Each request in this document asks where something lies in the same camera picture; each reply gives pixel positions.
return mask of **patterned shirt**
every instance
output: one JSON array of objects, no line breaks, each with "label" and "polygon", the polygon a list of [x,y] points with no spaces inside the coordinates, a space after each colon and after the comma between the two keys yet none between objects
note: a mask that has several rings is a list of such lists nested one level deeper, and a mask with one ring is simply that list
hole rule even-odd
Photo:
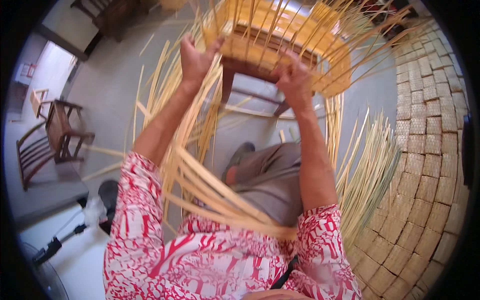
[{"label": "patterned shirt", "polygon": [[337,205],[299,216],[295,241],[190,214],[165,245],[161,204],[158,168],[130,153],[104,257],[108,299],[241,299],[269,289],[295,254],[299,262],[283,289],[314,299],[361,299],[345,258]]}]

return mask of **concrete floor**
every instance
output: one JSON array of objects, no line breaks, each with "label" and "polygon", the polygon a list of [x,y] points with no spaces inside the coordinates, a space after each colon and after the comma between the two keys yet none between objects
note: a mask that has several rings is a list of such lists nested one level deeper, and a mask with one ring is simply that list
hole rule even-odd
[{"label": "concrete floor", "polygon": [[[95,146],[122,151],[125,131],[127,130],[127,149],[131,147],[132,126],[129,123],[133,115],[140,69],[142,64],[144,64],[144,85],[146,79],[155,70],[156,62],[165,41],[175,42],[185,26],[185,24],[161,26],[157,22],[158,20],[174,20],[175,18],[175,15],[167,15],[161,12],[160,9],[151,11],[147,19],[137,27],[132,28],[121,43],[116,43],[113,40],[102,40],[90,59],[79,67],[71,86],[70,94],[66,99],[84,107],[83,115],[88,124],[88,129],[96,133]],[[193,18],[192,9],[189,6],[185,6],[179,11],[177,16],[178,20],[191,20]],[[152,33],[155,36],[142,56],[139,57],[140,51]],[[354,72],[352,80],[358,78],[375,63],[376,61],[373,61],[358,68]],[[358,116],[363,120],[367,105],[370,106],[372,115],[383,109],[384,114],[390,120],[392,128],[394,128],[397,96],[396,71],[393,65],[393,58],[384,60],[375,70],[382,70],[389,66],[392,66],[392,68],[353,84],[345,92],[343,134],[339,149],[339,161],[343,158],[348,146],[355,119]],[[266,96],[273,96],[276,93],[274,85],[243,75],[235,77],[234,86],[249,89]],[[144,104],[147,102],[147,94],[148,91],[141,98]],[[232,93],[228,103],[234,104],[244,98],[243,95]],[[314,103],[322,104],[322,100],[317,96],[314,99]],[[266,112],[273,112],[276,108],[273,105],[255,99],[244,107]],[[319,111],[318,115],[324,115],[324,112]],[[137,135],[141,131],[142,123],[143,116],[139,112],[137,115]],[[319,124],[322,130],[324,130],[324,119],[320,118]],[[223,118],[218,128],[212,169],[213,173],[218,177],[222,174],[236,148],[245,141],[251,141],[257,146],[257,149],[262,149],[279,143],[279,131],[282,129],[286,140],[292,141],[289,128],[293,128],[296,137],[299,137],[298,126],[294,120],[280,120],[276,125],[276,119],[273,118],[247,116],[239,113],[232,113]],[[120,161],[119,157],[94,152],[85,153],[85,162],[79,166],[78,172],[82,177],[118,161]],[[209,168],[212,166],[211,149],[205,160],[205,165]],[[97,194],[97,189],[103,180],[109,178],[117,179],[118,177],[119,172],[113,171],[88,180],[85,184],[92,194]],[[176,222],[170,220],[173,225],[178,224],[180,221],[180,215],[176,215],[179,216]],[[166,240],[172,238],[168,230],[165,231],[165,234]]]}]

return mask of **shoe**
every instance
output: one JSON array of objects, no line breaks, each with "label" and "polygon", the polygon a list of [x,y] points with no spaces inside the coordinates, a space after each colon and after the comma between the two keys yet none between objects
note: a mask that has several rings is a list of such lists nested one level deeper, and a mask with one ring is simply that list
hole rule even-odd
[{"label": "shoe", "polygon": [[222,182],[227,183],[227,172],[232,166],[238,166],[240,161],[251,152],[255,152],[255,145],[250,142],[245,142],[238,147],[237,151],[233,154],[232,158],[230,159],[227,167],[225,168],[225,172],[222,175]]}]

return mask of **gray pants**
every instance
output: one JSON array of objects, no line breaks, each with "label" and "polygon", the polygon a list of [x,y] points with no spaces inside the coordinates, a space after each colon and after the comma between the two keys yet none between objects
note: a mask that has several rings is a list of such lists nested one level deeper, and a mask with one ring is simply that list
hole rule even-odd
[{"label": "gray pants", "polygon": [[279,144],[240,161],[234,190],[283,226],[294,226],[303,212],[300,198],[300,145]]}]

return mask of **shirt sleeve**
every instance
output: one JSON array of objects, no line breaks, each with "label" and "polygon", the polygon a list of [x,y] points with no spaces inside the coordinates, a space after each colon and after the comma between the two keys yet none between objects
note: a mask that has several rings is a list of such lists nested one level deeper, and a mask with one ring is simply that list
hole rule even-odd
[{"label": "shirt sleeve", "polygon": [[314,299],[361,299],[343,249],[338,205],[323,206],[299,217],[299,263],[292,283]]},{"label": "shirt sleeve", "polygon": [[122,293],[121,282],[145,275],[164,250],[161,180],[153,162],[129,153],[121,170],[117,206],[104,256],[107,295]]}]

